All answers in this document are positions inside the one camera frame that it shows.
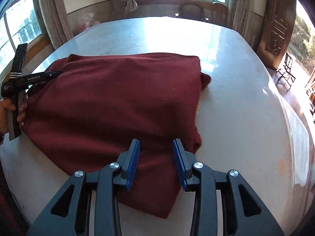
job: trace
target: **finger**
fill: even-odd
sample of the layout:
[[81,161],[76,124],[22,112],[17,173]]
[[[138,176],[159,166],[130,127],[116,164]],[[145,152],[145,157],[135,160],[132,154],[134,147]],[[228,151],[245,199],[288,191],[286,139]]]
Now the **finger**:
[[15,105],[12,104],[12,100],[10,98],[4,98],[3,100],[1,100],[1,107],[9,109],[11,111],[14,111],[16,109]]
[[25,111],[26,108],[27,108],[27,103],[23,102],[23,103],[20,105],[19,113],[22,113],[23,111]]
[[26,117],[26,112],[21,113],[17,118],[17,122],[23,122],[25,120]]

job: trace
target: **striped band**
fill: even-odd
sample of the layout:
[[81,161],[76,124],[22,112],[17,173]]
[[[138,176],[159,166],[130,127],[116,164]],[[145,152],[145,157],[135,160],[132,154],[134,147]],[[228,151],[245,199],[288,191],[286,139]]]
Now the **striped band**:
[[10,72],[10,77],[9,79],[15,79],[15,78],[18,78],[22,76],[22,73],[21,72]]

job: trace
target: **folded red sweater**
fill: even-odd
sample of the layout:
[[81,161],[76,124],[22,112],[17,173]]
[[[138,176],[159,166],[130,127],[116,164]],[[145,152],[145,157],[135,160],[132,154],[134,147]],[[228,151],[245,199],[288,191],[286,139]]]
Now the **folded red sweater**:
[[199,58],[70,55],[47,69],[53,70],[63,73],[28,92],[23,131],[69,175],[100,170],[139,139],[134,185],[119,201],[166,218],[180,189],[172,141],[180,138],[190,152],[201,145],[196,108],[210,77],[200,72]]

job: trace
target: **chair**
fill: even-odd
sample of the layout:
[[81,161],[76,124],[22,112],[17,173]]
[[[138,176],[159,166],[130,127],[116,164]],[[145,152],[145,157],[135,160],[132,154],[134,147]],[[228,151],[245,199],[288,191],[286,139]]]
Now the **chair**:
[[176,15],[177,18],[185,18],[197,21],[207,22],[208,20],[204,17],[204,9],[192,3],[187,3],[181,6],[180,14]]
[[306,90],[306,93],[307,93],[310,101],[315,104],[315,102],[314,102],[314,99],[315,99],[315,81],[307,84],[305,87],[305,90]]
[[209,23],[227,27],[228,8],[225,4],[214,2],[210,14],[205,13],[205,17],[209,18]]
[[291,56],[285,52],[284,64],[277,69],[277,72],[281,75],[277,82],[279,82],[281,78],[284,78],[289,84],[290,88],[296,79],[291,73],[292,62],[293,60]]

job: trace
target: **metal screw cap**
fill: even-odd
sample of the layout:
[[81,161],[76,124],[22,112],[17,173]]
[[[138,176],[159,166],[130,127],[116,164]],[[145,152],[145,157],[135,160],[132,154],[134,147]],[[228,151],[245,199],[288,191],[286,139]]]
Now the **metal screw cap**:
[[238,171],[237,170],[231,170],[230,175],[231,176],[238,176]]
[[82,170],[78,170],[78,171],[76,171],[76,172],[74,173],[74,175],[75,175],[76,177],[81,177],[81,176],[83,176],[83,174],[84,174],[84,172],[83,172]]
[[204,165],[201,162],[195,162],[194,167],[197,169],[201,169]]
[[116,169],[119,167],[119,163],[118,162],[112,162],[110,165],[109,165],[112,169]]

